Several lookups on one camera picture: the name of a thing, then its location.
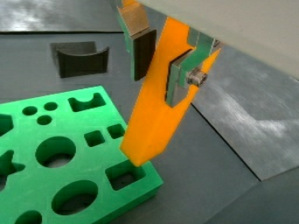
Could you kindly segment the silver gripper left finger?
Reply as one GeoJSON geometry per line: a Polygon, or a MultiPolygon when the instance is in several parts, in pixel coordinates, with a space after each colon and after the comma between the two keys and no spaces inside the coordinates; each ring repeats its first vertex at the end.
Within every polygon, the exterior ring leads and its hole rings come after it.
{"type": "Polygon", "coordinates": [[[146,7],[136,0],[115,0],[116,18],[126,36],[131,55],[131,77],[146,77],[155,54],[156,30],[150,28],[146,7]]]}

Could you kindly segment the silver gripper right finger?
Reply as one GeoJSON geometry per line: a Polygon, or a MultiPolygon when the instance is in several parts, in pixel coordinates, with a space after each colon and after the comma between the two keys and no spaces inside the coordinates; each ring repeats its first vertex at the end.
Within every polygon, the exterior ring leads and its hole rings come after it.
{"type": "Polygon", "coordinates": [[[187,44],[191,48],[178,56],[168,66],[164,101],[175,107],[188,94],[188,87],[200,87],[208,73],[203,71],[203,63],[222,48],[222,42],[195,29],[190,29],[187,44]]]}

